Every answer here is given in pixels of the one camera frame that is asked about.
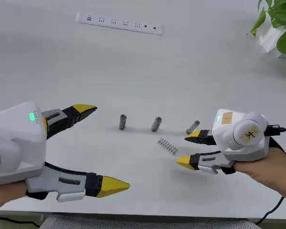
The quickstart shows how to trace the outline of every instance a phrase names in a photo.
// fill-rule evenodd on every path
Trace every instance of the metal screw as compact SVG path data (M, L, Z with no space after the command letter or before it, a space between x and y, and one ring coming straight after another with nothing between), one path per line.
M127 120L126 115L123 114L123 115L120 116L120 124L119 124L119 129L120 129L120 130L125 129L126 120Z
M193 123L193 125L191 125L191 127L186 130L186 133L187 133L188 135L191 134L191 133L193 132L193 130L195 130L195 129L199 126L199 124L200 124L200 122L199 122L198 120L196 120L196 121Z
M162 118L156 117L156 119L153 122L152 128L151 128L152 132L156 132L159 129L161 122L162 122Z

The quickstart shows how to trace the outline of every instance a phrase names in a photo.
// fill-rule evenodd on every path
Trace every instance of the human hand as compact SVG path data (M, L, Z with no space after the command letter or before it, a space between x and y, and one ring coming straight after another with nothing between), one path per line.
M24 197L27 187L24 181L0 185L0 208L7 202Z
M253 162L236 162L234 169L286 198L286 154L282 150L269 148L267 157Z

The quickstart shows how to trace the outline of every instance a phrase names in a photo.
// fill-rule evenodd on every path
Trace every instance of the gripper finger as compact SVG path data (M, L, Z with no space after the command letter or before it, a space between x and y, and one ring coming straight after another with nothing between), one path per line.
M53 135L72 127L97 109L94 105L74 104L66 109L42 112L43 123L47 139Z

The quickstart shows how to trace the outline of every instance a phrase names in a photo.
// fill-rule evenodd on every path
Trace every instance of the white pot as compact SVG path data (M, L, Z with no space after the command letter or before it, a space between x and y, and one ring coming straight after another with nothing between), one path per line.
M277 58L286 58L286 55L280 53L276 48L277 40L283 35L285 31L286 29L284 29L283 26L278 28L273 28L270 26L268 31L260 36L259 42L267 53L273 53Z

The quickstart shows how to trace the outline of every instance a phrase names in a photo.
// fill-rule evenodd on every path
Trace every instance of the metal spring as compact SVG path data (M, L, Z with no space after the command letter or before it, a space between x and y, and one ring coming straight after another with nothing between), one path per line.
M188 135L191 134L199 125L200 125L200 122L199 122L198 120L196 120L196 121L191 125L191 127L186 130L186 133L187 133Z
M123 114L123 115L120 116L120 124L119 124L119 129L120 129L120 130L125 129L126 120L127 120L126 115Z
M158 143L174 155L178 152L178 149L176 147L174 147L162 137L159 139Z
M162 122L162 118L156 117L156 119L153 122L152 128L151 128L152 132L156 132L159 129L161 122Z

